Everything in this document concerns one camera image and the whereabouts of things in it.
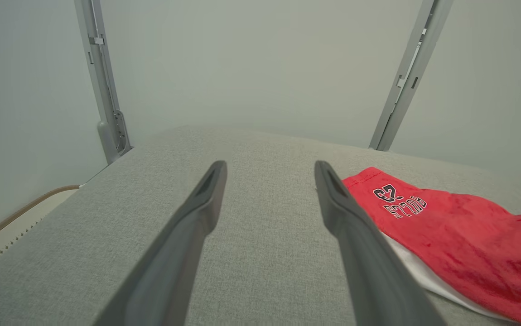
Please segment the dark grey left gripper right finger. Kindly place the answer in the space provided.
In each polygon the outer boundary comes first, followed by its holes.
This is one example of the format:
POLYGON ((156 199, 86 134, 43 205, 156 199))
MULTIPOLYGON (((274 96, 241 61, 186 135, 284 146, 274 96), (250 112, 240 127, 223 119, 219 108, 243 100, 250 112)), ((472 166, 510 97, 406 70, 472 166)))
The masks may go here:
POLYGON ((314 177, 321 216, 339 243, 358 326, 444 326, 422 287, 342 184, 318 160, 314 177))

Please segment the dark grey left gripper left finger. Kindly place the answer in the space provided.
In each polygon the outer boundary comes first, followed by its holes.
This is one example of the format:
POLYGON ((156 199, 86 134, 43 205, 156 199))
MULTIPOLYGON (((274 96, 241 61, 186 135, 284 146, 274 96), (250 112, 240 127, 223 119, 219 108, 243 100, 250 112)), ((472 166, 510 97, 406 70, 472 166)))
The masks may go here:
POLYGON ((97 316, 96 326, 181 326, 205 238, 219 221, 227 164, 215 161, 97 316))

